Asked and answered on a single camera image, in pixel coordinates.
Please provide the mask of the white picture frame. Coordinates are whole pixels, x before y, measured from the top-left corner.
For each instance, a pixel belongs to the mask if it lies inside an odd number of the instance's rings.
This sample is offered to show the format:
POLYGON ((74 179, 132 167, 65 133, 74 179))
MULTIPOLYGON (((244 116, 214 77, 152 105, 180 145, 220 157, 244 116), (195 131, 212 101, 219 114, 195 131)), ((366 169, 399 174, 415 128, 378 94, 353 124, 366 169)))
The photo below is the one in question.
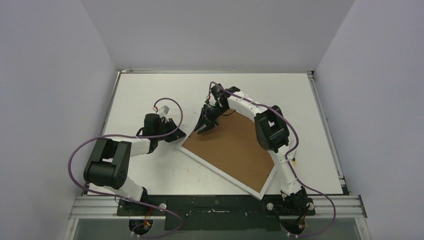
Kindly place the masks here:
POLYGON ((258 200, 276 173, 270 154, 257 141, 254 122, 238 112, 220 116, 212 130, 190 133, 178 149, 258 200))

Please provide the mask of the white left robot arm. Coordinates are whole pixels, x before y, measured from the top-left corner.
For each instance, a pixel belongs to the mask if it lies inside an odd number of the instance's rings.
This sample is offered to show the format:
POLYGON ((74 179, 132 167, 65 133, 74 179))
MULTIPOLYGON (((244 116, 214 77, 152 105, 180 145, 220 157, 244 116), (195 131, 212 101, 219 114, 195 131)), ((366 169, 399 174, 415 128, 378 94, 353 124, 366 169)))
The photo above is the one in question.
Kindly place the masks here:
POLYGON ((90 184, 131 199, 129 208, 141 216, 149 210, 147 190, 129 177, 130 158, 151 154, 160 141, 172 143, 187 134, 165 113, 146 114, 144 126, 137 133, 141 135, 136 138, 102 137, 96 140, 83 177, 90 184))

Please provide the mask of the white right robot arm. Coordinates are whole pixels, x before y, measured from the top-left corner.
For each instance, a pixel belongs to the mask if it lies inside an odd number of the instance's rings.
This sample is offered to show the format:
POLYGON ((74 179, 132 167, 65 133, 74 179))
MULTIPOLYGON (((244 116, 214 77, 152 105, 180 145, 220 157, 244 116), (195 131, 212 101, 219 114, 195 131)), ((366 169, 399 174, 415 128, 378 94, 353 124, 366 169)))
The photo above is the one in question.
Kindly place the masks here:
POLYGON ((304 188, 294 172, 299 137, 293 126, 277 105, 258 103, 235 86, 224 88, 219 83, 211 82, 194 132, 202 134, 212 130, 218 126, 218 118, 230 109, 254 122, 256 139, 270 154, 280 176, 280 192, 284 198, 282 207, 286 213, 296 214, 302 209, 303 202, 295 194, 304 188))

